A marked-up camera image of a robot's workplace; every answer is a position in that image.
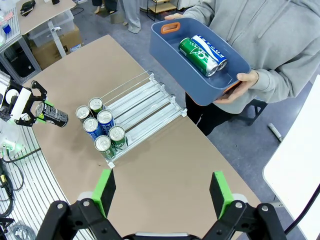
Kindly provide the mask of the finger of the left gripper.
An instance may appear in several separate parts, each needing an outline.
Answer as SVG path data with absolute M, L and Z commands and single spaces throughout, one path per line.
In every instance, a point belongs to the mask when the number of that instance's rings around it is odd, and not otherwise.
M 45 90 L 45 88 L 36 80 L 33 80 L 31 82 L 31 89 L 36 89 L 39 90 L 40 95 L 34 95 L 33 93 L 30 95 L 29 100 L 33 103 L 33 102 L 39 102 L 42 101 L 50 106 L 54 106 L 53 103 L 49 102 L 47 100 L 47 91 Z
M 30 110 L 23 112 L 19 119 L 15 119 L 14 122 L 19 126 L 25 127 L 32 127 L 35 123 L 46 123 L 44 120 L 35 117 Z

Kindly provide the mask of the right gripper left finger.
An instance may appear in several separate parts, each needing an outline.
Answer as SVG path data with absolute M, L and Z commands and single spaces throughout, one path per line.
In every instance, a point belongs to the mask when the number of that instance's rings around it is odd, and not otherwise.
M 121 235 L 108 220 L 116 191 L 114 171 L 102 171 L 91 195 L 73 204 L 52 202 L 40 226 L 37 240 L 72 240 L 78 231 L 88 230 L 95 240 L 121 240 Z

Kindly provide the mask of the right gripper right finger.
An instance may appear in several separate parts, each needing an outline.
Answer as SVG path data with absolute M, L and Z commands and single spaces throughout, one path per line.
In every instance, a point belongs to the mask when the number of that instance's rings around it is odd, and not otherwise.
M 204 235 L 204 240 L 230 240 L 235 232 L 245 233 L 250 240 L 285 240 L 287 238 L 273 205 L 251 206 L 234 199 L 222 171 L 212 173 L 209 192 L 217 221 Z

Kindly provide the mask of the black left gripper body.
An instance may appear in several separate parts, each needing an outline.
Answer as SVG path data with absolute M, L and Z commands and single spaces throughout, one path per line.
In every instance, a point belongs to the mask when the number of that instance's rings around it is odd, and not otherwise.
M 22 113 L 31 111 L 32 91 L 10 80 L 0 81 L 0 119 L 2 122 L 19 119 Z

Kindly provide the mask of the person's left hand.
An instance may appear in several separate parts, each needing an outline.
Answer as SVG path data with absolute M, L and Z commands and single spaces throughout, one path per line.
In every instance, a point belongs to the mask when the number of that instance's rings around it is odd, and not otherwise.
M 214 101 L 215 104 L 231 104 L 257 83 L 259 75 L 256 70 L 251 70 L 249 73 L 238 73 L 237 79 L 240 81 L 240 84 L 232 92 L 228 92 L 217 98 Z

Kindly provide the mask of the person's right hand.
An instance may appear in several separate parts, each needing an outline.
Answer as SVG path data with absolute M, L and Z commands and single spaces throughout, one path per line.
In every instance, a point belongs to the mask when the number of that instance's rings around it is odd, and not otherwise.
M 170 14 L 164 17 L 165 20 L 170 21 L 170 20 L 175 20 L 175 19 L 179 19 L 179 18 L 183 18 L 184 15 L 180 14 L 180 13 L 174 13 L 174 14 Z

